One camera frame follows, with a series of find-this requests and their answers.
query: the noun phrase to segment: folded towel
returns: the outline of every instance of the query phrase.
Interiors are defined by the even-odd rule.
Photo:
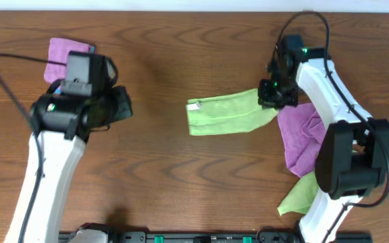
[[[257,88],[236,94],[189,100],[186,109],[190,135],[250,132],[264,126],[278,112],[275,109],[262,109],[257,100]]]

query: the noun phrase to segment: wood grain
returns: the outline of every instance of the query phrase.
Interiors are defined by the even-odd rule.
[[[389,14],[331,13],[330,53],[340,77],[374,117],[389,120]],[[49,39],[96,43],[112,57],[134,117],[91,136],[73,178],[61,229],[84,222],[121,230],[242,231],[290,228],[301,217],[276,207],[298,178],[284,163],[277,121],[248,134],[192,137],[187,99],[256,87],[290,13],[0,12],[0,51],[47,58]],[[322,45],[307,17],[289,32]],[[45,67],[0,60],[29,107]],[[30,132],[0,89],[0,242],[17,203]],[[379,190],[365,202],[379,196]],[[389,199],[353,209],[341,230],[369,230],[389,242]]]

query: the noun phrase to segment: pink cloth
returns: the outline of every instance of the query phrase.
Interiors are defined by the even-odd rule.
[[[278,116],[287,168],[303,177],[313,171],[326,129],[312,103],[285,107]]]
[[[67,40],[63,38],[52,38],[49,45],[49,57],[50,61],[58,61],[67,63],[68,53],[70,51],[88,52],[90,46],[88,44],[79,43],[74,40]],[[66,67],[62,65],[55,65],[48,63],[45,70],[45,80],[48,83],[52,83],[58,78],[65,78]]]

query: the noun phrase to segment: green connector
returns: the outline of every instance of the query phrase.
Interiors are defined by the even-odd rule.
[[[243,237],[242,238],[242,243],[251,243],[251,237]]]
[[[155,236],[154,243],[164,243],[164,242],[165,242],[165,238],[163,236]]]

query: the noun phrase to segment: lime green towel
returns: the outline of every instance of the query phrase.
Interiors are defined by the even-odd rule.
[[[307,214],[318,190],[315,172],[304,175],[280,203],[278,213],[282,215],[292,211]]]
[[[262,109],[257,88],[236,94],[191,99],[186,106],[190,135],[250,132],[269,123],[278,113]]]

